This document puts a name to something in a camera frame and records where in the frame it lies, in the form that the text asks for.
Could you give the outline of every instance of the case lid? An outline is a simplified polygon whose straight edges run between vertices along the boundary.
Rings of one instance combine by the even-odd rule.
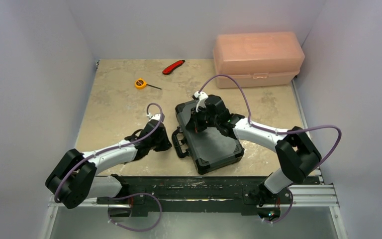
[[[228,75],[296,72],[305,58],[293,32],[219,35],[213,55]]]

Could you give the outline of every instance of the orange plastic box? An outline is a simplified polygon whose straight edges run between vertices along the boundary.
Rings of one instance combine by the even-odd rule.
[[[305,58],[293,32],[219,35],[213,56],[216,73],[241,87],[288,84]],[[225,77],[216,80],[219,88],[236,87]]]

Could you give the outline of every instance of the gray tool case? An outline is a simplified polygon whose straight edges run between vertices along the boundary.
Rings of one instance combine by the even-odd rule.
[[[199,174],[239,162],[244,155],[244,148],[238,140],[221,135],[214,127],[208,127],[200,133],[185,129],[191,118],[191,109],[196,105],[196,101],[189,101],[175,107],[179,126],[172,134],[172,141],[178,157],[191,156]],[[184,138],[178,140],[180,133]],[[182,145],[188,146],[185,152],[181,149]]]

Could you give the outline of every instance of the wooden table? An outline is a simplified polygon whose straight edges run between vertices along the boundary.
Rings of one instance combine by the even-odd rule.
[[[162,70],[178,59],[103,59],[80,128],[77,149],[92,151],[115,144],[142,128],[145,109],[151,102],[160,104],[166,116],[164,124],[169,139],[178,126],[175,106],[191,100],[191,95],[215,75],[212,59],[188,59],[171,75]],[[134,87],[138,78],[162,90]],[[215,81],[204,91],[221,96],[231,113],[247,116],[244,100],[238,89],[219,89]],[[251,119],[262,124],[292,128],[301,126],[299,111],[291,85],[244,88],[251,108]],[[158,112],[156,107],[150,111]],[[245,148],[240,162],[207,173],[207,176],[267,176],[279,168],[275,153],[251,142],[242,141]],[[172,148],[165,152],[151,151],[141,160],[117,165],[101,175],[129,176],[197,176],[191,157],[179,159]]]

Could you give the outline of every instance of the white wall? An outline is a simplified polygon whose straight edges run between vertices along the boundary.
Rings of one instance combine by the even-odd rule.
[[[303,46],[297,88],[309,126],[341,144],[322,167],[349,238],[382,238],[382,0],[329,0]],[[313,133],[325,153],[332,131]]]
[[[294,31],[303,43],[325,0],[68,0],[101,58],[212,58],[222,33]]]
[[[0,0],[0,238],[37,238],[94,60],[65,0]]]

